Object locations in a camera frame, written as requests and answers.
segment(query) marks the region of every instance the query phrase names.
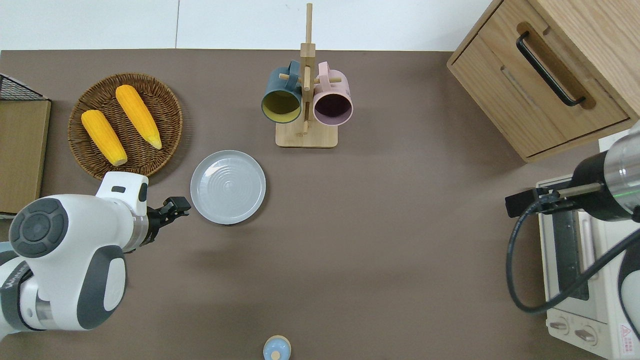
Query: pink mug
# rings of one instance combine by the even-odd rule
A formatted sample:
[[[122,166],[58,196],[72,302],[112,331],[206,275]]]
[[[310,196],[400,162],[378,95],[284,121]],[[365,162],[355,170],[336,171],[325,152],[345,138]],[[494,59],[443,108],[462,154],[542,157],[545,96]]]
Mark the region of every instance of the pink mug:
[[[326,61],[318,64],[318,80],[314,87],[313,111],[315,118],[329,126],[347,122],[353,114],[351,91],[347,77],[338,70],[329,69]],[[338,83],[330,83],[330,78],[340,78]]]

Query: brown table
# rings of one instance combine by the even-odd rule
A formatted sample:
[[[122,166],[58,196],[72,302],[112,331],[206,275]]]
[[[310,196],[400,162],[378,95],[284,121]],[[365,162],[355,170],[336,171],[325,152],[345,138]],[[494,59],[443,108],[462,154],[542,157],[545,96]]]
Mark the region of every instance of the brown table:
[[[355,112],[334,149],[284,149],[260,111],[269,72],[297,51],[3,51],[0,72],[53,100],[42,195],[95,193],[75,163],[76,99],[118,72],[165,82],[185,110],[149,204],[188,199],[198,163],[223,149],[267,176],[235,226],[197,211],[127,256],[118,311],[88,332],[11,335],[3,359],[262,359],[287,336],[304,359],[587,359],[509,299],[504,196],[570,173],[595,143],[525,164],[446,69],[450,53],[319,51],[349,78]],[[520,292],[543,297],[535,221],[516,255]]]

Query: wooden base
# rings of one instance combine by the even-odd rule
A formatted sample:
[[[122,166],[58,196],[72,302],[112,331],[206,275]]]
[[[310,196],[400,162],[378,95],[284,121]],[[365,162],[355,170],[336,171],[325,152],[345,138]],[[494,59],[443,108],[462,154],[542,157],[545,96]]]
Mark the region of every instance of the wooden base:
[[[305,117],[300,115],[288,124],[276,124],[276,145],[280,147],[335,147],[338,145],[338,127],[327,126],[309,116],[304,134]]]

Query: oven door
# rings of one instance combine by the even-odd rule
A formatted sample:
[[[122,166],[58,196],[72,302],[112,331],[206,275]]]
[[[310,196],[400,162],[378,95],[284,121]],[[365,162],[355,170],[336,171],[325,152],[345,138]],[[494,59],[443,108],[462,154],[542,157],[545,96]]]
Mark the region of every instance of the oven door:
[[[541,186],[562,184],[567,179]],[[547,300],[568,288],[594,260],[602,255],[596,219],[585,211],[564,211],[539,215],[541,249]],[[607,266],[555,308],[592,320],[608,323],[605,281]]]

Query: blue mug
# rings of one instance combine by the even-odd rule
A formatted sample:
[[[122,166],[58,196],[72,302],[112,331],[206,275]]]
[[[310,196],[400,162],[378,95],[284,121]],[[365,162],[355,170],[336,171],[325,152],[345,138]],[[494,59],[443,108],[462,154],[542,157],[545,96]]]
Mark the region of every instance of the blue mug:
[[[289,79],[280,79],[280,74]],[[279,67],[271,72],[267,89],[262,97],[264,116],[279,124],[296,120],[302,111],[302,87],[298,83],[300,63],[291,60],[289,67]]]

